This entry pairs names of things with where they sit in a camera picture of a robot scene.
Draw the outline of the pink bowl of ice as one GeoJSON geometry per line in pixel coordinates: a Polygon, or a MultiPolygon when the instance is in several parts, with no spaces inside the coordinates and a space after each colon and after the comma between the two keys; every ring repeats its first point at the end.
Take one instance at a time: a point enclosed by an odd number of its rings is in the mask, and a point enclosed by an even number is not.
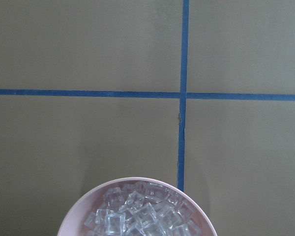
{"type": "Polygon", "coordinates": [[[203,210],[159,180],[126,177],[83,195],[64,218],[59,236],[215,236],[203,210]]]}

